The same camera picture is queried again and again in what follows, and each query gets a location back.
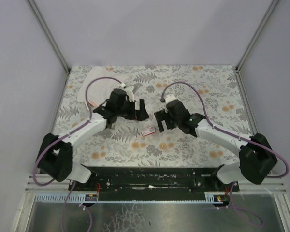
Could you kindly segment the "red staple box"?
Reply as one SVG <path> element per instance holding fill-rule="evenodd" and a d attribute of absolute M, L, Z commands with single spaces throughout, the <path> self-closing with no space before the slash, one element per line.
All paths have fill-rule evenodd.
<path fill-rule="evenodd" d="M 143 137 L 149 136 L 149 135 L 154 134 L 154 133 L 156 133 L 155 127 L 147 127 L 145 129 L 141 130 L 141 135 Z"/>

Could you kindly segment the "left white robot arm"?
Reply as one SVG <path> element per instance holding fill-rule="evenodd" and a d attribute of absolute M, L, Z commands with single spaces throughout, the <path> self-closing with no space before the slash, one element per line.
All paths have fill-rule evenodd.
<path fill-rule="evenodd" d="M 90 111 L 87 121 L 63 135 L 47 134 L 41 144 L 35 169 L 39 168 L 53 180 L 86 183 L 91 170 L 73 161 L 74 151 L 93 135 L 109 128 L 119 117 L 126 120 L 145 121 L 149 114 L 145 101 L 139 100 L 139 109 L 135 108 L 134 94 L 128 88 L 114 89 L 110 97 L 94 110 Z"/>

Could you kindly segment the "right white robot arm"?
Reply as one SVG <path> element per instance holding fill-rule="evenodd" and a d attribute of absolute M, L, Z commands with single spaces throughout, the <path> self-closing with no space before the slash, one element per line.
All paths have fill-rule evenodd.
<path fill-rule="evenodd" d="M 204 115 L 191 114 L 178 99 L 166 102 L 165 108 L 154 115 L 160 132 L 179 128 L 184 134 L 209 140 L 237 155 L 238 162 L 222 164 L 213 173 L 223 184 L 248 180 L 259 185 L 278 162 L 262 134 L 237 135 L 231 130 L 217 128 Z"/>

